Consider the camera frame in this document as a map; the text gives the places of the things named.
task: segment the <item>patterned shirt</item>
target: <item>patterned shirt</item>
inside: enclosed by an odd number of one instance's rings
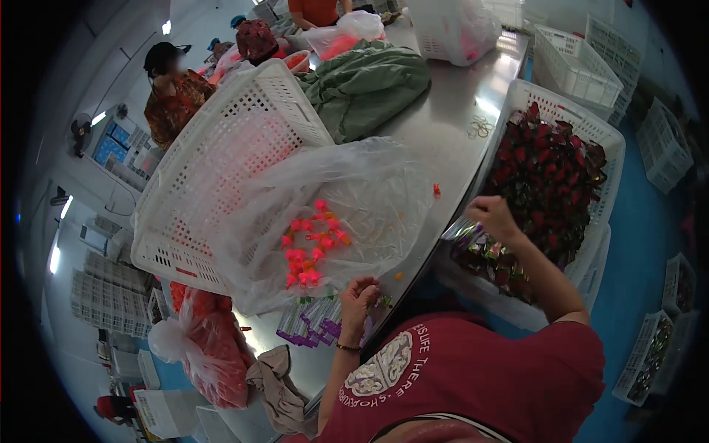
[[[145,104],[145,120],[150,126],[152,140],[163,151],[170,148],[182,128],[216,90],[216,86],[191,69],[177,77],[174,85],[174,96],[153,88]]]
[[[236,33],[236,45],[241,58],[258,60],[272,51],[278,42],[271,28],[263,20],[246,20],[239,25]]]

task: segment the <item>worker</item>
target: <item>worker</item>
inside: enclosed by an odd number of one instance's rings
[[[143,68],[152,81],[145,120],[152,140],[163,151],[216,90],[195,71],[184,69],[183,63],[184,52],[168,42],[151,47],[145,56]]]
[[[570,442],[603,392],[603,346],[574,285],[522,233],[500,196],[472,220],[514,251],[549,325],[510,340],[468,312],[405,321],[360,366],[367,307],[360,277],[340,294],[342,333],[320,401],[320,443]]]
[[[239,55],[252,65],[258,66],[271,57],[285,58],[270,26],[263,20],[247,20],[244,16],[236,16],[231,20],[231,27],[236,29],[236,45]]]
[[[105,418],[120,426],[130,424],[131,419],[138,418],[138,412],[130,397],[103,396],[96,400],[94,411],[101,418]]]
[[[337,14],[338,0],[288,0],[288,10],[293,23],[303,30],[334,26],[340,16]],[[339,0],[345,13],[352,12],[352,0]]]
[[[234,46],[232,42],[222,43],[218,38],[213,38],[207,47],[207,49],[212,52],[212,57],[209,58],[209,62],[217,63],[219,59],[222,58],[222,55],[229,51],[232,46]]]

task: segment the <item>red t-shirt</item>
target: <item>red t-shirt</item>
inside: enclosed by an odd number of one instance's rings
[[[104,418],[114,418],[116,413],[113,411],[113,405],[111,405],[111,396],[99,397],[96,400],[96,409],[99,413],[103,415]]]
[[[598,335],[562,322],[510,340],[477,319],[434,313],[404,323],[347,378],[319,443],[368,442],[431,413],[468,417],[512,442],[571,442],[603,392]]]

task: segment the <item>bag of red candy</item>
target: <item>bag of red candy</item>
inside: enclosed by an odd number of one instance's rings
[[[170,288],[179,320],[153,326],[147,337],[150,350],[166,363],[181,361],[185,375],[210,403],[245,408],[251,359],[242,352],[246,348],[231,299],[179,284]]]

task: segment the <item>metal work table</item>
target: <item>metal work table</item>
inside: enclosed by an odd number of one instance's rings
[[[386,37],[397,46],[418,51],[413,28],[402,20],[386,27]],[[477,173],[488,148],[489,138],[468,135],[474,116],[484,117],[495,124],[512,80],[523,72],[528,38],[504,31],[497,50],[490,51],[470,67],[456,67],[448,62],[428,60],[432,84],[409,107],[377,129],[376,134],[389,136],[411,149],[411,152],[430,168],[433,181],[441,190],[428,213],[416,244],[408,257],[383,275],[381,291],[392,297],[392,304],[403,299],[416,277],[422,274],[438,239],[451,223]],[[313,54],[311,66],[318,63]],[[394,275],[402,272],[403,278]],[[276,336],[281,313],[245,318],[234,312],[239,324],[250,326],[246,340],[254,354],[273,349],[287,341]],[[366,343],[386,322],[391,309],[379,318]],[[314,409],[320,401],[330,373],[335,347],[324,344],[309,347],[290,346],[291,372],[294,385],[310,399],[307,409]],[[247,410],[220,410],[220,415],[243,443],[268,442],[280,435],[270,426],[260,402],[253,402]]]

